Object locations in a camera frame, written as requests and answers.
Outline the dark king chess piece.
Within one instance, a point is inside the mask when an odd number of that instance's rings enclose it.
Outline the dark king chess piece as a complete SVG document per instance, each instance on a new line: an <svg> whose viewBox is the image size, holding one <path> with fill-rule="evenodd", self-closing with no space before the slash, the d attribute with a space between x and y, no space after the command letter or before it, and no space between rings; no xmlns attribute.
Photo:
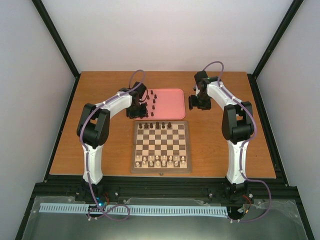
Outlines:
<svg viewBox="0 0 320 240"><path fill-rule="evenodd" d="M160 123L159 123L158 121L157 121L156 124L155 124L155 128L156 128L156 129L159 129L159 128L160 128Z"/></svg>

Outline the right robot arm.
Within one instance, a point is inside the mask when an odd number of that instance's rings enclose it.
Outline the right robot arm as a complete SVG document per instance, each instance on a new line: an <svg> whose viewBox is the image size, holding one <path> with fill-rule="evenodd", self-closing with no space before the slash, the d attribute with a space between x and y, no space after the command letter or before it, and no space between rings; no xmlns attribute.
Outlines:
<svg viewBox="0 0 320 240"><path fill-rule="evenodd" d="M235 97L219 77L209 77L205 70L198 71L194 80L195 94L188 97L189 109L210 110L211 100L214 100L223 110L221 131L228 144L224 197L235 201L247 191L247 148L256 128L252 104Z"/></svg>

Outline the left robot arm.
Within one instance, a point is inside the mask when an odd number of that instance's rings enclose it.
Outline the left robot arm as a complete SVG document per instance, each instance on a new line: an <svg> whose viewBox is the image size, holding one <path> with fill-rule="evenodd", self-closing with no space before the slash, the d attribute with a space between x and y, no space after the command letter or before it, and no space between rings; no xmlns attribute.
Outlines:
<svg viewBox="0 0 320 240"><path fill-rule="evenodd" d="M98 183L103 178L102 152L109 137L110 121L123 110L130 119L146 117L147 106L142 102L146 91L143 83L136 82L132 88L122 88L103 102L87 103L83 107L76 134L84 154L83 179L90 185L86 195L92 201L99 201L104 195L104 188Z"/></svg>

